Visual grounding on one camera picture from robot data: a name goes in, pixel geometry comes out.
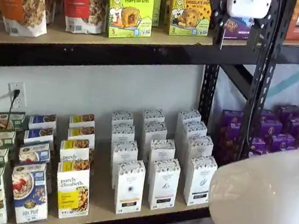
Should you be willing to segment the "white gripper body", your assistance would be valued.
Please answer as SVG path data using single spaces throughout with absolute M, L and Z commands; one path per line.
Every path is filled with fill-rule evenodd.
M 270 8 L 271 0 L 227 0 L 227 11 L 231 17 L 264 18 Z

